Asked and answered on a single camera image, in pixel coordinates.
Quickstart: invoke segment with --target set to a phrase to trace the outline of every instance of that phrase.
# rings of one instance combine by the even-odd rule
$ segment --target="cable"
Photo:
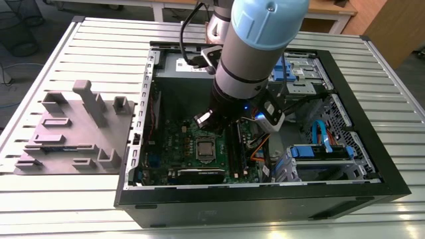
[[[154,113],[153,113],[153,97],[150,96],[150,121],[152,121],[152,127],[150,127],[150,132],[149,132],[149,136],[148,136],[148,144],[149,144],[149,141],[150,141],[150,136],[152,136],[152,133],[153,133],[153,128],[154,128]]]
[[[293,103],[292,105],[289,105],[285,109],[284,109],[284,114],[288,116],[294,112],[294,109],[297,108],[297,106],[300,104],[304,104],[306,102],[309,102],[310,100],[317,100],[324,98],[325,96],[328,96],[328,93],[321,93],[313,96],[305,96],[302,99],[300,99],[296,103]]]
[[[1,62],[0,62],[1,78],[2,78],[2,83],[4,83],[4,85],[5,85],[6,87],[9,87],[9,86],[13,84],[13,82],[9,81],[9,83],[5,83],[4,70],[8,69],[8,68],[12,68],[12,67],[14,67],[14,66],[22,66],[22,65],[44,66],[42,64],[38,64],[38,63],[17,63],[17,64],[9,65],[9,66],[6,66],[6,67],[2,67],[2,64],[1,64]]]
[[[2,83],[6,87],[9,87],[13,83],[12,83],[12,80],[6,83],[5,82],[5,77],[4,77],[4,67],[2,67],[2,64],[0,62],[0,68],[1,68],[1,79],[2,79]]]
[[[270,154],[269,154],[269,145],[265,143],[262,145],[262,155],[264,155],[264,166],[268,168],[269,174],[266,175],[265,172],[262,174],[262,182],[264,183],[270,183],[272,182],[272,175],[270,172],[273,171],[272,169],[272,159],[270,159]]]
[[[14,104],[12,104],[12,105],[8,105],[8,106],[0,106],[0,109],[8,108],[8,107],[12,107],[12,106],[17,106],[18,104],[20,104],[20,102],[18,102],[18,103],[14,103]]]
[[[194,15],[197,14],[200,8],[204,6],[204,3],[200,3],[196,8],[193,9],[193,11],[190,12],[190,15],[188,16],[186,20],[184,21],[184,24],[181,26],[181,29],[180,29],[180,50],[181,50],[181,55],[184,57],[184,60],[186,62],[186,64],[189,66],[193,66],[193,62],[189,61],[188,59],[188,55],[186,55],[186,50],[184,48],[184,31],[185,31],[185,28],[186,28],[186,25],[190,23],[192,21],[192,18],[194,17]]]
[[[286,63],[285,63],[285,54],[281,57],[282,59],[282,68],[284,68],[284,80],[281,82],[281,89],[280,92],[277,94],[277,97],[281,97],[281,95],[284,94],[284,90],[285,90],[285,86],[286,86],[286,81],[288,81],[288,76],[286,76]]]
[[[269,137],[270,137],[270,134],[266,135],[266,137],[265,137],[265,139],[262,140],[261,144],[258,145],[257,149],[253,151],[253,153],[252,153],[252,155],[250,155],[250,157],[249,157],[250,160],[254,158],[254,157],[253,157],[254,154],[258,152],[261,146],[264,145],[264,143],[266,142],[266,140],[268,140]]]
[[[249,121],[254,122],[254,120],[253,120],[253,119],[246,118],[246,117],[241,117],[241,119],[244,119],[244,120],[249,120]]]
[[[210,7],[209,5],[204,4],[204,7],[205,7],[205,11],[206,11],[206,18],[208,18],[208,22],[212,20],[210,18],[210,13],[208,11],[208,8]]]

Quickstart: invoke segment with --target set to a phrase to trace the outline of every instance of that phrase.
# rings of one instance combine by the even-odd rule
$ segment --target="black cable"
[[[10,80],[8,83],[5,83],[5,77],[4,77],[4,67],[2,67],[1,62],[0,62],[0,68],[1,68],[1,78],[2,78],[2,83],[4,83],[4,85],[5,85],[6,87],[9,87],[9,86],[13,84],[13,82],[12,82],[12,80]]]
[[[329,94],[328,93],[321,93],[321,94],[317,94],[317,95],[313,95],[313,96],[305,96],[302,99],[300,99],[296,103],[293,103],[292,105],[289,105],[285,109],[284,109],[284,114],[288,116],[290,115],[297,106],[301,106],[301,104],[309,102],[310,100],[317,100],[317,99],[321,99],[324,97],[326,97]]]
[[[262,183],[272,182],[272,159],[269,154],[268,140],[269,139],[266,139],[262,145],[264,166],[268,168],[268,175],[262,171]]]
[[[197,14],[200,8],[204,6],[204,3],[200,3],[196,8],[193,9],[193,11],[190,12],[190,15],[188,16],[186,20],[184,21],[184,24],[181,26],[181,29],[180,29],[180,50],[181,50],[181,55],[184,57],[184,60],[186,62],[188,65],[193,66],[194,63],[189,61],[188,59],[188,55],[186,55],[186,51],[185,51],[185,48],[184,48],[184,31],[185,31],[185,28],[186,28],[186,25],[190,23],[192,21],[192,18],[194,17],[194,15]]]
[[[210,7],[209,5],[204,4],[205,7],[205,11],[206,11],[206,18],[208,18],[208,22],[212,20],[210,18],[210,12],[208,11],[208,8]]]
[[[285,63],[285,54],[284,56],[281,57],[282,59],[282,68],[284,68],[284,81],[281,82],[281,89],[280,89],[280,92],[277,94],[277,97],[281,97],[284,96],[284,91],[285,91],[285,87],[286,87],[286,82],[288,82],[288,76],[286,76],[286,63]]]

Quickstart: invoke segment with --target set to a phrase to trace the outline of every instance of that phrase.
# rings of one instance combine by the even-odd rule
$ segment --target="metal panel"
[[[161,36],[161,37],[178,37],[180,35],[177,31],[169,31],[166,32],[166,35],[164,35],[162,31],[156,31],[156,30],[133,30],[133,29],[90,27],[90,26],[80,27],[78,32],[117,34],[117,35],[137,35],[137,36]],[[190,32],[184,33],[184,38],[198,39],[202,37],[205,37],[205,33],[190,33]]]
[[[365,111],[377,112],[413,112],[413,108],[407,103],[382,103],[382,102],[360,102]]]
[[[186,42],[204,42],[205,26],[190,25]],[[0,136],[0,234],[54,233],[50,238],[105,238],[109,234],[72,232],[116,231],[113,237],[134,238],[422,238],[425,220],[425,124],[415,113],[415,101],[394,76],[388,75],[385,61],[357,36],[301,32],[290,47],[329,50],[380,138],[413,194],[393,203],[373,205],[336,220],[225,225],[172,230],[140,231],[125,212],[114,210],[117,175],[26,176],[10,174],[25,140],[40,121],[45,93],[65,90],[72,81],[93,82],[102,99],[138,98],[149,41],[178,40],[178,23],[86,18],[82,27],[73,23],[42,72]]]
[[[365,86],[358,84],[350,84],[353,92],[376,92],[376,93],[393,93],[399,94],[399,90],[395,86]]]
[[[378,61],[373,56],[360,56],[360,55],[349,55],[349,54],[332,54],[332,57],[336,61],[360,61],[360,62],[373,62]]]
[[[390,85],[393,86],[393,82],[388,77],[362,77],[362,76],[345,76],[345,80],[348,83],[357,84],[368,84],[368,85]]]
[[[372,122],[422,122],[417,113],[366,112]]]

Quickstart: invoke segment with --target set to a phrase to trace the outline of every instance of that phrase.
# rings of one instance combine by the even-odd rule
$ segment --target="gray floor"
[[[64,5],[65,10],[57,11],[52,5],[45,5],[41,0],[36,0],[36,2],[45,18],[45,23],[30,29],[40,44],[38,52],[29,57],[17,58],[10,56],[2,46],[0,46],[0,62],[4,66],[24,62],[44,64],[74,15],[129,20],[153,20],[153,12],[149,7],[132,6],[124,7],[122,11],[113,11],[104,5],[66,2]],[[8,10],[6,5],[0,0],[0,11]],[[189,13],[189,10],[165,9],[164,20],[180,22]],[[202,11],[196,16],[193,23],[202,23],[205,18],[206,14]],[[18,66],[8,69],[14,83],[10,87],[0,84],[0,128],[5,127],[17,106],[1,107],[21,101],[38,71],[40,67],[37,66]],[[425,94],[422,94],[425,90],[425,60],[418,60],[411,55],[395,72],[419,104],[425,106]]]

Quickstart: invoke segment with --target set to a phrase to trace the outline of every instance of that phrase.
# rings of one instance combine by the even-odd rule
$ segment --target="robotic arm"
[[[309,0],[234,0],[225,34],[228,18],[222,14],[228,11],[216,7],[214,17],[221,23],[216,20],[208,34],[216,41],[224,40],[224,46],[202,52],[214,80],[209,109],[194,117],[201,129],[221,132],[244,115],[248,105],[253,105],[258,109],[254,120],[264,131],[278,131],[285,115],[266,90],[266,82],[297,35],[308,5]]]

